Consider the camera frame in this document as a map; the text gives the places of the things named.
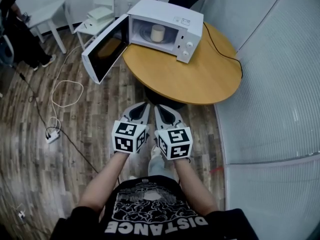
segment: open microwave door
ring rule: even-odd
[[[129,45],[129,15],[124,14],[108,26],[82,53],[89,76],[100,84]]]

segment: t-shirt print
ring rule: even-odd
[[[170,190],[154,182],[121,189],[105,233],[160,236],[208,225]]]

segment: power strip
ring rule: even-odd
[[[57,132],[57,130],[54,130],[53,132],[51,132],[50,137],[45,138],[46,143],[50,144],[52,142],[54,142],[56,139],[58,139],[60,137],[60,134]]]

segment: white cable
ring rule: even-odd
[[[57,115],[57,112],[56,112],[56,109],[55,109],[55,105],[57,105],[59,108],[66,108],[66,107],[72,106],[72,105],[76,104],[76,103],[80,100],[80,98],[81,98],[81,96],[82,96],[82,93],[84,92],[84,86],[83,86],[81,83],[79,83],[79,82],[70,81],[70,80],[61,80],[61,81],[58,82],[58,84],[56,85],[56,82],[57,82],[57,80],[58,80],[58,78],[59,78],[59,76],[60,76],[60,73],[61,73],[61,71],[62,71],[62,68],[63,68],[63,66],[65,65],[68,57],[74,52],[75,49],[77,49],[77,48],[79,48],[79,47],[81,47],[81,45],[73,48],[72,51],[65,57],[64,62],[62,63],[61,68],[60,68],[60,70],[59,70],[59,73],[58,73],[58,75],[56,76],[56,78],[55,78],[55,80],[54,80],[54,82],[53,82],[53,86],[52,86],[51,104],[52,104],[54,116],[51,116],[51,117],[49,118],[48,125],[49,125],[49,127],[50,127],[50,125],[51,125],[51,124],[50,124],[51,119],[52,119],[52,118],[55,119],[55,127],[58,128],[58,132],[60,132],[60,129],[61,129],[61,122],[60,122],[60,120],[58,119],[58,115]],[[67,104],[67,105],[59,105],[59,104],[57,104],[56,102],[54,102],[54,93],[55,93],[58,85],[61,84],[62,82],[70,82],[70,83],[78,84],[78,85],[80,85],[80,86],[82,87],[81,93],[80,93],[80,95],[79,95],[79,98],[76,100],[76,102],[73,102],[73,103]]]

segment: white chair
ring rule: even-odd
[[[93,0],[93,7],[107,7],[108,9],[113,11],[113,17],[109,18],[107,21],[104,21],[100,24],[96,24],[92,19],[88,18],[75,29],[75,32],[79,38],[83,50],[86,49],[86,46],[90,42],[97,38],[99,33],[101,33],[107,26],[109,26],[115,20],[115,0]],[[84,43],[81,37],[81,33],[88,34],[93,37],[91,37],[89,41]]]

